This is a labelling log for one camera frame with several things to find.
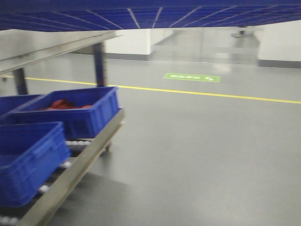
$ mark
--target blue plastic crate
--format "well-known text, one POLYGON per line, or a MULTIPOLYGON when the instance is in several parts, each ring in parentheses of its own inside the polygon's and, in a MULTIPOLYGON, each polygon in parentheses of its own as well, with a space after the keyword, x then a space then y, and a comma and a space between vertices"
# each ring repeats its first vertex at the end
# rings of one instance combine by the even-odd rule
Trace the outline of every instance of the blue plastic crate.
POLYGON ((0 206, 27 204, 70 156, 61 122, 0 126, 0 206))
POLYGON ((14 117, 18 123, 62 121, 66 138, 94 138, 119 110, 117 89, 118 87, 101 87, 54 91, 19 109, 14 117), (75 106, 92 105, 92 107, 40 110, 63 98, 67 98, 75 106))
POLYGON ((0 97, 0 124, 15 124, 11 115, 28 102, 41 97, 41 95, 20 95, 0 97))

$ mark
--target gray epoxy floor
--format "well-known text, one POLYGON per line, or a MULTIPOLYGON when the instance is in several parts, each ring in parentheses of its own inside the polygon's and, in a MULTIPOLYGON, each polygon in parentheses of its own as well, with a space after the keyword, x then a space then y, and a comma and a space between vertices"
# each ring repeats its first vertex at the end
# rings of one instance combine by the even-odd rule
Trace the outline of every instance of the gray epoxy floor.
MULTIPOLYGON (((90 56, 26 68, 93 82, 90 56)), ((111 84, 300 100, 298 69, 108 61, 111 84), (165 73, 221 76, 220 83, 165 73)), ((32 93, 91 87, 28 80, 32 93)), ((13 92, 12 79, 0 85, 13 92)), ((49 226, 299 226, 300 104, 119 89, 126 124, 49 226)))

